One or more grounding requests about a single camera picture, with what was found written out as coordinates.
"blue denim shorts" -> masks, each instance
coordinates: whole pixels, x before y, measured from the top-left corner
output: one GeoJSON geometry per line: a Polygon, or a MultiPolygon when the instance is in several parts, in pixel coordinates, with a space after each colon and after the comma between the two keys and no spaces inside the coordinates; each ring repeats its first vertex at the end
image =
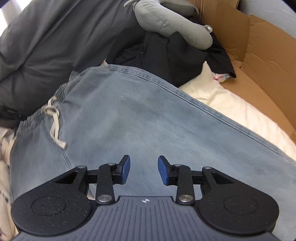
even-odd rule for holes
{"type": "Polygon", "coordinates": [[[274,234],[296,237],[296,165],[277,147],[144,70],[108,65],[72,77],[52,101],[66,148],[51,137],[54,120],[43,109],[18,129],[14,198],[78,165],[97,169],[125,154],[131,170],[125,185],[114,186],[117,196],[175,196],[157,170],[164,155],[192,170],[212,166],[271,195],[280,207],[274,234]]]}

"black fabric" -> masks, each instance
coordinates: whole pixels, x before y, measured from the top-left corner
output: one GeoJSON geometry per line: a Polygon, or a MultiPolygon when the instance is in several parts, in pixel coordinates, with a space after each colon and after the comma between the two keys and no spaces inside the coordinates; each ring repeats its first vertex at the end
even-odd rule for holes
{"type": "Polygon", "coordinates": [[[136,23],[119,34],[106,62],[144,69],[176,87],[198,76],[204,61],[213,72],[236,77],[225,49],[212,37],[212,47],[201,51],[189,46],[178,32],[166,38],[136,23]]]}

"cream colored cloth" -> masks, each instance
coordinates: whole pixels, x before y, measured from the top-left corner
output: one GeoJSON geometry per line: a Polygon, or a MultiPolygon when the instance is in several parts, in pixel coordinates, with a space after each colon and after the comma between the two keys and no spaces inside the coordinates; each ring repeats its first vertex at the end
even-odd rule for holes
{"type": "Polygon", "coordinates": [[[12,204],[9,156],[13,146],[13,132],[0,127],[0,240],[9,241],[18,234],[11,219],[10,209],[12,204]]]}
{"type": "Polygon", "coordinates": [[[224,89],[217,81],[213,80],[207,62],[204,62],[201,74],[182,85],[180,89],[257,133],[296,160],[296,145],[290,137],[254,106],[224,89]]]}

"white drawstring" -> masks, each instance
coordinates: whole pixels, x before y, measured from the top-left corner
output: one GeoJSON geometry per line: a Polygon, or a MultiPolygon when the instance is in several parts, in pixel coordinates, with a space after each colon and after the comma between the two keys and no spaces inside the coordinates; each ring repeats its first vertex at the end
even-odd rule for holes
{"type": "Polygon", "coordinates": [[[50,129],[50,136],[54,140],[54,142],[61,148],[65,149],[67,143],[59,140],[59,110],[55,106],[52,105],[52,100],[56,100],[57,98],[53,96],[49,99],[47,106],[43,108],[43,111],[52,116],[54,122],[52,124],[52,128],[50,129]]]}

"denim fabric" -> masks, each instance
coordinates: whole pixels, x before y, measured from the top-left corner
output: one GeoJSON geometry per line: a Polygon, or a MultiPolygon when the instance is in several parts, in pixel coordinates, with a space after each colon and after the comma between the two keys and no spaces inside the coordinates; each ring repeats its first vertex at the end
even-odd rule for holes
{"type": "MultiPolygon", "coordinates": [[[[75,166],[96,169],[125,154],[131,170],[125,185],[114,186],[117,196],[175,197],[176,187],[164,186],[157,170],[157,158],[164,155],[192,170],[212,166],[268,193],[280,207],[274,234],[296,237],[296,165],[250,130],[133,67],[89,68],[56,97],[59,139],[67,147],[54,143],[53,119],[41,110],[22,122],[10,161],[14,198],[75,166]]],[[[198,187],[196,197],[201,198],[198,187]]]]}

